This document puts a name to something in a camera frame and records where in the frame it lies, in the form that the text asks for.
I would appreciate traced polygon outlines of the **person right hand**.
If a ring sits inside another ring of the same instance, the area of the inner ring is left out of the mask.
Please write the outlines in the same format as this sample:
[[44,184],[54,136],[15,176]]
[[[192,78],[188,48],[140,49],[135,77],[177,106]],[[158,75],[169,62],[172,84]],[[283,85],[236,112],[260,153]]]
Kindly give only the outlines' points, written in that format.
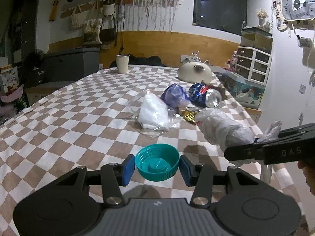
[[310,188],[312,195],[315,195],[315,170],[303,161],[298,161],[297,166],[303,171],[306,184]]

